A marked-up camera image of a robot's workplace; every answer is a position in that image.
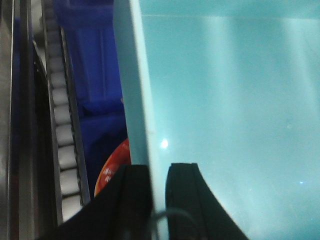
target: cable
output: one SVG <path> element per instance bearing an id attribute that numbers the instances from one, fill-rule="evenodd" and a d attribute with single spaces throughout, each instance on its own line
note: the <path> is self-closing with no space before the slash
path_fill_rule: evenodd
<path id="1" fill-rule="evenodd" d="M 158 212 L 156 214 L 154 214 L 148 221 L 148 224 L 146 225 L 146 229 L 145 229 L 145 233 L 144 233 L 144 240 L 149 240 L 149 236 L 150 233 L 157 227 L 157 223 L 159 220 L 163 219 L 163 218 L 171 218 L 171 217 L 183 217 L 185 219 L 188 219 L 194 229 L 195 229 L 195 233 L 196 233 L 196 240 L 201 240 L 201 234 L 198 228 L 197 223 L 195 222 L 195 220 L 193 219 L 193 217 L 190 215 L 190 213 L 188 213 L 187 211 L 180 209 L 180 208 L 175 208 L 175 207 L 170 207 L 167 208 L 164 211 Z"/>

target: red object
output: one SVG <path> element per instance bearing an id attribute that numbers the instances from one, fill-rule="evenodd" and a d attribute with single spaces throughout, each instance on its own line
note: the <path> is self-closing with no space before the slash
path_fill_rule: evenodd
<path id="1" fill-rule="evenodd" d="M 131 164 L 128 138 L 113 151 L 105 162 L 95 184 L 94 196 L 96 196 L 105 187 L 105 185 L 107 185 L 122 164 Z"/>

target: blue plastic bin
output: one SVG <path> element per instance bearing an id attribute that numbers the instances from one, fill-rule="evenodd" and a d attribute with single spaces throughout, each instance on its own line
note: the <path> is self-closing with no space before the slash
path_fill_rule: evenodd
<path id="1" fill-rule="evenodd" d="M 121 108 L 112 0 L 55 0 L 68 43 L 80 117 Z"/>

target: metal rail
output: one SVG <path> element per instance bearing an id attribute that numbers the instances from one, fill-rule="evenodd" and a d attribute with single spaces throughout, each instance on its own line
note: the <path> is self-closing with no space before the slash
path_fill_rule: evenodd
<path id="1" fill-rule="evenodd" d="M 76 101 L 76 88 L 72 78 L 72 71 L 70 66 L 66 35 L 63 30 L 61 30 L 61 39 L 62 39 L 62 47 L 63 47 L 66 84 L 67 84 L 69 104 L 71 109 L 71 121 L 72 121 L 73 132 L 74 132 L 76 160 L 78 164 L 78 173 L 80 178 L 81 198 L 82 198 L 83 205 L 86 205 L 90 202 L 87 169 L 86 169 L 85 154 L 84 154 L 84 148 L 83 148 L 83 142 L 82 142 L 82 136 L 81 136 L 78 106 Z"/>
<path id="2" fill-rule="evenodd" d="M 14 0 L 0 1 L 0 240 L 11 238 Z"/>
<path id="3" fill-rule="evenodd" d="M 31 0 L 20 1 L 19 239 L 38 236 L 37 125 Z"/>

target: white roller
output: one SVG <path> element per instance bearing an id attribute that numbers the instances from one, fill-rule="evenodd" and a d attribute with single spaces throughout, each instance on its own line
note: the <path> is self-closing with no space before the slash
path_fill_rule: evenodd
<path id="1" fill-rule="evenodd" d="M 48 19 L 46 21 L 46 29 L 48 31 L 58 30 L 58 27 L 59 27 L 59 25 L 58 25 L 57 21 L 54 18 Z"/>
<path id="2" fill-rule="evenodd" d="M 62 195 L 75 194 L 80 191 L 77 169 L 60 172 L 60 187 Z"/>
<path id="3" fill-rule="evenodd" d="M 57 125 L 71 123 L 69 105 L 60 105 L 54 108 L 54 119 Z"/>
<path id="4" fill-rule="evenodd" d="M 58 149 L 58 159 L 61 169 L 69 169 L 77 166 L 75 146 L 64 146 Z"/>
<path id="5" fill-rule="evenodd" d="M 66 78 L 63 71 L 51 73 L 51 82 L 54 89 L 56 88 L 66 88 Z"/>
<path id="6" fill-rule="evenodd" d="M 61 72 L 64 70 L 64 64 L 62 62 L 62 57 L 52 57 L 49 59 L 50 69 L 54 72 Z"/>
<path id="7" fill-rule="evenodd" d="M 60 34 L 58 30 L 48 31 L 46 34 L 48 44 L 60 43 Z"/>
<path id="8" fill-rule="evenodd" d="M 67 221 L 81 210 L 80 195 L 70 196 L 62 199 L 62 219 Z"/>
<path id="9" fill-rule="evenodd" d="M 71 124 L 57 126 L 55 134 L 59 147 L 73 144 L 74 142 Z"/>
<path id="10" fill-rule="evenodd" d="M 56 105 L 56 106 L 69 103 L 66 88 L 53 89 L 52 90 L 52 98 L 53 98 L 54 105 Z"/>
<path id="11" fill-rule="evenodd" d="M 50 43 L 50 44 L 48 44 L 48 48 L 47 49 L 48 49 L 48 52 L 49 52 L 49 56 L 51 58 L 52 57 L 61 57 L 62 56 L 60 43 Z"/>

